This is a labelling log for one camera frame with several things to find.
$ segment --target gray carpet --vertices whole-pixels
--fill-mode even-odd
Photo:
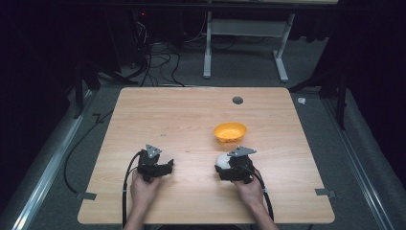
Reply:
[[[179,68],[175,73],[178,81],[186,85],[212,85],[212,86],[283,86],[290,87],[302,82],[311,76],[325,46],[324,41],[306,43],[304,40],[289,41],[283,55],[289,83],[281,83],[278,79],[275,63],[271,59],[271,51],[278,46],[277,40],[256,42],[237,42],[227,50],[227,41],[221,40],[215,44],[217,50],[213,51],[212,78],[204,80],[202,47],[185,46],[183,49],[166,49],[155,47],[155,51],[165,49],[165,52],[177,52],[181,59]],[[170,78],[171,70],[176,66],[176,56],[170,57],[170,64],[165,65],[162,71],[159,67],[161,58],[154,58],[150,76],[146,78],[146,86],[161,84],[176,84],[165,80]],[[124,73],[131,70],[124,66]],[[93,114],[106,114],[114,109],[120,90],[123,86],[104,82],[97,92],[95,100],[83,115],[83,122],[74,138],[75,144],[84,133],[96,122]],[[336,219],[331,224],[315,225],[313,229],[379,229],[370,207],[360,190],[360,186],[353,175],[347,158],[344,145],[329,119],[323,102],[317,95],[317,88],[292,94],[292,100],[297,108],[304,133],[313,152],[314,159],[326,188],[337,194],[330,200]],[[299,97],[306,98],[306,104],[297,103]],[[372,183],[384,201],[389,211],[395,229],[402,229],[405,224],[406,203],[405,192],[390,166],[380,152],[372,138],[368,126],[357,112],[356,104],[349,95],[346,109],[347,134],[353,140],[354,148],[360,152],[360,159],[365,164]],[[1,217],[0,229],[11,229],[16,218],[24,207],[38,178],[41,176],[49,159],[53,154],[53,144],[63,139],[66,124],[72,114],[61,122],[53,137],[49,140],[43,151],[30,168],[26,179],[21,183],[14,195],[7,211]],[[96,126],[81,141],[73,151],[68,164],[68,177],[72,185],[84,192],[95,165],[104,134],[107,130],[110,117],[103,124]],[[63,181],[62,168],[42,203],[30,229],[120,229],[120,225],[82,225],[78,223],[80,201],[73,198]],[[307,225],[280,224],[281,229],[307,229]]]

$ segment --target hand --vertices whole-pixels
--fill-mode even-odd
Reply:
[[[145,182],[143,176],[137,171],[132,173],[131,197],[133,208],[147,210],[156,197],[162,177],[152,178],[151,183]]]
[[[263,191],[256,176],[249,184],[242,181],[233,181],[237,186],[242,202],[248,207],[261,230],[279,230],[278,225],[269,217],[263,205]]]
[[[161,177],[156,177],[152,179],[151,183],[148,183],[144,181],[143,176],[137,171],[132,173],[132,209],[128,215],[124,230],[141,230],[143,228],[144,217],[156,197],[161,179]]]
[[[253,180],[249,184],[244,184],[242,181],[233,181],[237,186],[239,196],[247,206],[263,205],[263,192],[258,179],[252,176]]]

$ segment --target wooden table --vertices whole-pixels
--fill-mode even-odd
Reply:
[[[243,99],[233,103],[233,97]],[[220,145],[214,128],[240,122],[238,144]],[[277,223],[334,221],[324,185],[288,91],[284,88],[125,88],[117,101],[84,200],[81,223],[121,223],[122,186],[129,161],[146,144],[174,159],[145,223],[253,223],[235,185],[220,181],[218,155],[237,145],[257,150]],[[127,208],[131,207],[128,193]]]

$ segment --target small orange bowl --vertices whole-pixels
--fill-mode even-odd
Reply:
[[[241,123],[223,123],[214,129],[214,136],[221,143],[238,142],[247,132],[247,127]]]

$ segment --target metal stand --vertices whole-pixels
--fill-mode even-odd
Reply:
[[[285,22],[213,19],[212,13],[208,11],[203,78],[209,79],[212,75],[212,35],[274,36],[282,38],[280,49],[273,52],[273,57],[281,81],[288,82],[288,77],[282,61],[282,54],[294,18],[295,14],[291,13]]]

